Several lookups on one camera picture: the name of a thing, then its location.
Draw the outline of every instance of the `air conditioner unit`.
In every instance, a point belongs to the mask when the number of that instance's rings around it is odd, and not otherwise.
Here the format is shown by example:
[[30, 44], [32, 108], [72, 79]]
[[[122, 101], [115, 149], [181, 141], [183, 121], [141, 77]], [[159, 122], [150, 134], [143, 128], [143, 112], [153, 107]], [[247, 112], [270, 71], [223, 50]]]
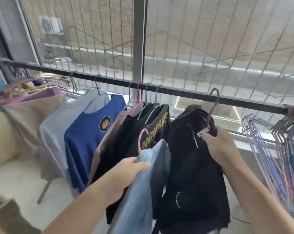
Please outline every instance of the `air conditioner unit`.
[[52, 16], [39, 16], [39, 19], [44, 34], [64, 34], [60, 18]]

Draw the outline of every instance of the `metal leg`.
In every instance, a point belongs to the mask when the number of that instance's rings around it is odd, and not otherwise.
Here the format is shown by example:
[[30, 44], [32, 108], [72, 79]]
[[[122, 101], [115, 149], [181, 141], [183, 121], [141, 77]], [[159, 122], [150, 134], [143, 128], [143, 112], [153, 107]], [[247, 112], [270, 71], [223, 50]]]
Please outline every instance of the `metal leg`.
[[44, 198], [44, 195], [47, 192], [47, 189], [48, 189], [50, 184], [51, 184], [51, 181], [48, 181], [47, 184], [44, 186], [44, 188], [42, 190], [42, 193], [40, 194], [40, 197], [37, 200], [37, 204], [40, 204], [42, 202], [42, 199]]

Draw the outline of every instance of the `circular logo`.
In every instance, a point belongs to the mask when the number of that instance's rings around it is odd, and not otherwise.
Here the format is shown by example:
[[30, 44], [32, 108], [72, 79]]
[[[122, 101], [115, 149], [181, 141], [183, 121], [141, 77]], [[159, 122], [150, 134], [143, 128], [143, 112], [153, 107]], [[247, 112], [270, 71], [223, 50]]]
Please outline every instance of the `circular logo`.
[[108, 130], [109, 125], [110, 125], [110, 117], [109, 116], [105, 116], [100, 121], [99, 129], [101, 130], [101, 132], [105, 132], [106, 130]]

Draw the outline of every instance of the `black metal rod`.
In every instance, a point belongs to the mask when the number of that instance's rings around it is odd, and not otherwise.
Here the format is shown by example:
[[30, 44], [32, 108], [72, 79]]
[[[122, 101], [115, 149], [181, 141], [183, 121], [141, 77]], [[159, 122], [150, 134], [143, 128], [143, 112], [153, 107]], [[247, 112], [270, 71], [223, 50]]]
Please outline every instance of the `black metal rod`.
[[[63, 76], [70, 76], [73, 72], [73, 71], [69, 71], [69, 70], [61, 70], [61, 69], [57, 69], [57, 68], [41, 66], [41, 65], [37, 65], [34, 63], [29, 63], [29, 62], [9, 60], [6, 58], [0, 58], [0, 61], [2, 64], [6, 65], [6, 66], [20, 67], [20, 68], [26, 68], [26, 69], [30, 69], [30, 70], [38, 70], [38, 71], [42, 71], [42, 72], [58, 74], [58, 75], [63, 75]], [[97, 75], [97, 77], [96, 77], [96, 75], [93, 75], [93, 74], [81, 73], [81, 72], [77, 72], [77, 71], [73, 72], [72, 77], [91, 80], [91, 81], [95, 81], [95, 78], [96, 78], [97, 82], [102, 82], [102, 83], [111, 84], [111, 85], [113, 84], [113, 85], [118, 85], [118, 86], [123, 86], [123, 87], [128, 87], [131, 82], [130, 80], [126, 80], [126, 79], [105, 77], [102, 75]], [[130, 87], [133, 89], [137, 88], [137, 83], [138, 82], [132, 82]], [[140, 90], [145, 90], [146, 84], [147, 83], [140, 83], [138, 88]], [[158, 87], [158, 85], [155, 85], [155, 84], [150, 85], [149, 84], [147, 87], [147, 91], [155, 92], [157, 87]], [[194, 99], [199, 99], [199, 100], [208, 101], [208, 102], [215, 102], [217, 99], [217, 97], [215, 95], [209, 96], [208, 93], [173, 88], [173, 87], [167, 87], [167, 86], [159, 87], [158, 93], [175, 95], [175, 96], [180, 96], [180, 97], [185, 97], [185, 98], [194, 98]], [[221, 96], [221, 97], [219, 97], [219, 103], [225, 104], [225, 105], [230, 105], [230, 106], [235, 106], [235, 107], [259, 110], [259, 111], [263, 111], [263, 112], [277, 113], [277, 114], [282, 114], [282, 115], [287, 114], [287, 108], [284, 105], [268, 104], [268, 103], [253, 101], [253, 100], [241, 99], [241, 98]]]

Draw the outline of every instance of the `metal window post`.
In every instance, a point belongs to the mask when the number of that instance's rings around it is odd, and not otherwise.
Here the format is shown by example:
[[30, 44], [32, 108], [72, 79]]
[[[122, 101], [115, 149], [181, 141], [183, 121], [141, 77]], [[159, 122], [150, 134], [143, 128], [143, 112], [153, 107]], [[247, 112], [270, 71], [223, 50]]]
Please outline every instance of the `metal window post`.
[[[133, 80], [143, 80], [145, 55], [145, 28], [147, 0], [134, 0], [133, 24]], [[132, 90], [132, 103], [136, 103], [137, 91]]]

